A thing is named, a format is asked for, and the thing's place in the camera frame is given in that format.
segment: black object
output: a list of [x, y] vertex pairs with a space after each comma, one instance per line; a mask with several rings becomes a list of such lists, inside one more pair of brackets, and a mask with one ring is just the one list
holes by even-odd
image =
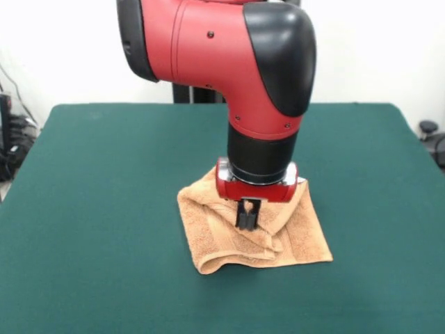
[[420, 122], [419, 126], [422, 132], [427, 135], [430, 135], [439, 129], [437, 123], [432, 122], [430, 120], [423, 120], [422, 122]]
[[174, 103], [225, 103], [224, 97], [215, 90], [172, 83]]
[[139, 77], [158, 82], [147, 56], [140, 0], [117, 0], [120, 37], [131, 70]]
[[5, 155], [5, 152], [8, 152], [11, 149], [9, 128], [11, 107], [11, 97], [7, 94], [0, 94], [1, 137], [3, 139], [3, 155]]
[[190, 88], [188, 86], [173, 83], [172, 87], [174, 103], [190, 103]]
[[309, 106], [316, 67], [309, 16], [289, 3], [246, 3], [243, 13], [269, 98], [282, 114], [301, 116]]
[[445, 132], [435, 134], [439, 129], [436, 122], [424, 120], [419, 123], [423, 137], [421, 139], [423, 145], [435, 160], [436, 164], [445, 168]]
[[[248, 211], [245, 209], [247, 202], [252, 203], [252, 208]], [[238, 211], [236, 215], [236, 227], [240, 230], [253, 231], [258, 227], [258, 214], [261, 207], [260, 200], [245, 199], [238, 201]]]
[[297, 135], [298, 132], [280, 140], [264, 141], [248, 137], [229, 125], [227, 154], [233, 174], [253, 184], [281, 181], [292, 158]]
[[12, 100], [0, 94], [1, 145], [0, 182], [12, 180], [35, 142], [37, 129], [26, 116], [11, 113]]

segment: green felt surface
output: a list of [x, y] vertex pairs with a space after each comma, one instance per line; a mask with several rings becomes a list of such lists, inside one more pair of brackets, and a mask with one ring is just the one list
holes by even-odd
[[222, 105], [56, 107], [0, 209], [0, 333], [443, 333], [445, 178], [388, 104], [315, 104], [294, 158], [332, 263], [210, 276], [177, 192]]

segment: towel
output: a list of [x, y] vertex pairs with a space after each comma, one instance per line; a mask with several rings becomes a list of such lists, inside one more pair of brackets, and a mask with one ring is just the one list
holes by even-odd
[[333, 260], [307, 180], [297, 185], [288, 203], [262, 201], [259, 227], [250, 232], [235, 227], [237, 203], [219, 197], [215, 176], [213, 168], [177, 196], [192, 261], [200, 273], [214, 273], [224, 264], [268, 268]]

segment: black metal frame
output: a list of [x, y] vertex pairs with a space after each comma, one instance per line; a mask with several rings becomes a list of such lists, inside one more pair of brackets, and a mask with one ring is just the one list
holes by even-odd
[[224, 97], [214, 90], [173, 84], [174, 103], [225, 103]]

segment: towel fold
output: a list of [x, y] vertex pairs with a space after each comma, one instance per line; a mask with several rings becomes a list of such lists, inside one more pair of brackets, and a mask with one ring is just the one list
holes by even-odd
[[237, 203], [219, 197], [215, 174], [213, 168], [178, 194], [192, 261], [200, 273], [229, 263], [266, 268], [332, 261], [307, 180], [288, 203], [263, 201], [259, 227], [249, 232], [235, 228]]

